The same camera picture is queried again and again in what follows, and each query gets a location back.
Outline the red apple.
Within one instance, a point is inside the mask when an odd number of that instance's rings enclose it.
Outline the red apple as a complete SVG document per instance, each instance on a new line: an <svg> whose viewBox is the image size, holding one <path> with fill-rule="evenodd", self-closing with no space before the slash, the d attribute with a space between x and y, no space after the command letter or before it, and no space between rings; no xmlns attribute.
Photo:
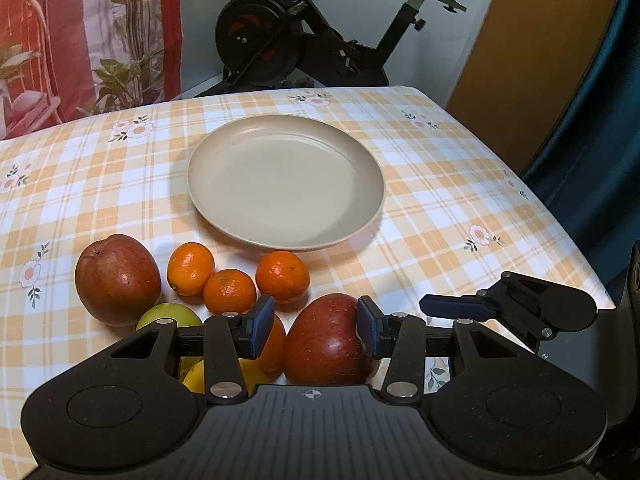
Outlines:
<svg viewBox="0 0 640 480"><path fill-rule="evenodd" d="M282 368L296 386L364 384L376 364L367 356L357 329L357 300L329 294L300 311L285 337Z"/></svg>

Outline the green apple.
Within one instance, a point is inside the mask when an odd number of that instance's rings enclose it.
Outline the green apple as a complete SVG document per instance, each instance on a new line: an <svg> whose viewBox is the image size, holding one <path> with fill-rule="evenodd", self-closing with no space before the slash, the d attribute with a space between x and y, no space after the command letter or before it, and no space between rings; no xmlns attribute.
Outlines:
<svg viewBox="0 0 640 480"><path fill-rule="evenodd" d="M183 304L164 302L144 312L136 325L136 330L142 330L143 327L155 323L161 318L172 318L176 321L178 328L201 326L203 324L200 317ZM180 379L183 379L199 360L198 356L183 356L180 365Z"/></svg>

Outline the black exercise bike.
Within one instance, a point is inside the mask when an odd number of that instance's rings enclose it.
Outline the black exercise bike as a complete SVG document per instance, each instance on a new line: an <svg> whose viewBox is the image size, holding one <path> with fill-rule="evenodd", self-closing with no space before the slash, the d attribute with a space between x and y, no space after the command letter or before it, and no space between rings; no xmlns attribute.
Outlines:
<svg viewBox="0 0 640 480"><path fill-rule="evenodd" d="M215 44L221 82L203 96L281 88L294 70L323 87L386 87L384 65L405 32L421 30L425 0L407 0L374 47L346 40L312 0L231 0L221 10ZM458 0L436 0L464 12Z"/></svg>

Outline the orange plaid tablecloth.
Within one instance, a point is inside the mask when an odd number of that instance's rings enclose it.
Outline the orange plaid tablecloth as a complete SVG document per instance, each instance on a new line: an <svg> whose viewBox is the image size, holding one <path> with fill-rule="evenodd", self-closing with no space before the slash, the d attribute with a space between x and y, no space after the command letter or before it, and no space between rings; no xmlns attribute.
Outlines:
<svg viewBox="0 0 640 480"><path fill-rule="evenodd" d="M516 173L420 91L288 90L166 102L66 122L1 144L1 474L34 468L20 428L29 393L115 341L80 303L76 262L125 233L164 266L199 242L221 269L253 273L262 255L194 209L186 167L226 122L287 114L321 120L365 146L384 174L380 218L348 242L307 252L311 295L372 296L416 312L426 294L463 295L505 270L588 292L596 272Z"/></svg>

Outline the wooden door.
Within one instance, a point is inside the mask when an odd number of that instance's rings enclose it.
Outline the wooden door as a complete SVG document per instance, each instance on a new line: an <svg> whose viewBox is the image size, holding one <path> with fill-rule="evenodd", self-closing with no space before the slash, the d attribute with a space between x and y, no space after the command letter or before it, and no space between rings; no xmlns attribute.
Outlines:
<svg viewBox="0 0 640 480"><path fill-rule="evenodd" d="M447 110L516 172L596 55L616 0L491 0Z"/></svg>

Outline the beige round plate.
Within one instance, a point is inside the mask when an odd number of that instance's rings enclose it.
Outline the beige round plate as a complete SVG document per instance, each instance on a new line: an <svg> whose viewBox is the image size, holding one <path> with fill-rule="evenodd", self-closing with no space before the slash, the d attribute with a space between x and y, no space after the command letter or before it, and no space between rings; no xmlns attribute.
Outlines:
<svg viewBox="0 0 640 480"><path fill-rule="evenodd" d="M382 170L350 134L325 122L259 115L228 122L192 152L190 199L239 242L291 252L340 244L380 214Z"/></svg>

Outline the hidden orange mandarin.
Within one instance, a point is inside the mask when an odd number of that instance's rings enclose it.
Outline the hidden orange mandarin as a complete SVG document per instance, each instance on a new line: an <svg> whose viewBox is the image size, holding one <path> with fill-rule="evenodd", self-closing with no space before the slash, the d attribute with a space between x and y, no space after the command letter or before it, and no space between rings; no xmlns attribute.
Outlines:
<svg viewBox="0 0 640 480"><path fill-rule="evenodd" d="M281 319L275 315L270 334L266 340L262 353L256 359L256 364L266 375L280 373L282 367L282 352L286 338L286 331Z"/></svg>

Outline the yellow lemon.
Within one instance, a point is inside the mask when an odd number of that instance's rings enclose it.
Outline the yellow lemon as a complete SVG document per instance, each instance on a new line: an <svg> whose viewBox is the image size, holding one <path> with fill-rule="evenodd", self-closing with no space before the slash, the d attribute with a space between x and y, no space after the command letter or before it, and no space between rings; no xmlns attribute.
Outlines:
<svg viewBox="0 0 640 480"><path fill-rule="evenodd" d="M252 394L255 391L257 385L270 384L271 380L254 361L240 359L239 364L245 380L247 392L249 394ZM196 362L190 370L186 372L186 376L184 376L182 383L193 393L205 393L203 360Z"/></svg>

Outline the red printed backdrop curtain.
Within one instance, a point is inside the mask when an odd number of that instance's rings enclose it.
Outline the red printed backdrop curtain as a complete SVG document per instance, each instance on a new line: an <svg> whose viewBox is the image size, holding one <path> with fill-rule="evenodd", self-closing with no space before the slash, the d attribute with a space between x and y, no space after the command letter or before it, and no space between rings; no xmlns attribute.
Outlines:
<svg viewBox="0 0 640 480"><path fill-rule="evenodd" d="M1 136L181 92L180 0L1 0Z"/></svg>

